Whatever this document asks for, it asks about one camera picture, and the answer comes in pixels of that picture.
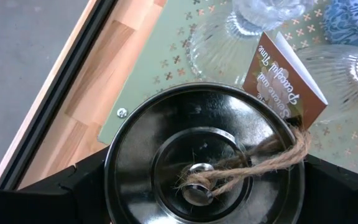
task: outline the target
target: blue object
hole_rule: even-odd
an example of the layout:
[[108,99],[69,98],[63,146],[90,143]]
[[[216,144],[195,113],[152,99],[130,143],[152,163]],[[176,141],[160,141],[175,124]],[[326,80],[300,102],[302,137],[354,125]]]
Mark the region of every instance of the blue object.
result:
[[358,0],[332,0],[323,24],[330,43],[358,46]]

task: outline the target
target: wooden countertop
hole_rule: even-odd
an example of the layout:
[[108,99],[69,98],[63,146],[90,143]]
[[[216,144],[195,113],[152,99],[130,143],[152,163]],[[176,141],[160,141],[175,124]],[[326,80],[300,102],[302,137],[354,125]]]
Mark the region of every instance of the wooden countertop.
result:
[[[0,164],[0,176],[96,0],[77,25]],[[146,43],[166,0],[119,0],[63,102],[20,187],[44,179],[106,145],[97,135]]]

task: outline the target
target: jute string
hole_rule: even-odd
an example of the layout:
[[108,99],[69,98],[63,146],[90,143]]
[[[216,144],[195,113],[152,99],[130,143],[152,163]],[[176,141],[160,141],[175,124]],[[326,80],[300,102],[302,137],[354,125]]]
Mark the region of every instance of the jute string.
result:
[[[292,131],[296,138],[294,146],[252,167],[238,168],[248,157],[254,154],[277,150],[277,147],[280,145],[279,140],[268,138],[244,154],[239,154],[236,157],[224,159],[213,164],[216,169],[222,168],[223,166],[237,168],[187,174],[190,167],[185,167],[182,171],[183,182],[179,188],[181,189],[187,184],[201,184],[211,190],[214,196],[218,196],[224,192],[230,191],[237,183],[246,177],[264,174],[273,170],[287,169],[292,165],[301,162],[308,154],[308,149],[311,144],[311,134],[309,132],[301,132],[296,128],[293,128]],[[225,184],[219,187],[213,185],[217,180],[222,179],[226,180]]]

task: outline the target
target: glass vase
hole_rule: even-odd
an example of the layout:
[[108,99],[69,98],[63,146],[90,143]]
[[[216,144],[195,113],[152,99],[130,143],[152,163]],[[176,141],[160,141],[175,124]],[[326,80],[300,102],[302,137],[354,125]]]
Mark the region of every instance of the glass vase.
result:
[[275,35],[285,20],[312,7],[313,0],[232,0],[216,7],[189,38],[193,73],[203,81],[241,87],[261,33]]
[[358,108],[358,47],[319,45],[296,54],[328,100],[318,123],[343,118]]

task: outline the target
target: black frame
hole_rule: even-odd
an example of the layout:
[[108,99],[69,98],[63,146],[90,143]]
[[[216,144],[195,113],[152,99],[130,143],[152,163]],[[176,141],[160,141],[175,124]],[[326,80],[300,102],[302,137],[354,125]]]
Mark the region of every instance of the black frame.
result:
[[97,0],[29,127],[0,176],[0,190],[18,188],[78,72],[118,0]]

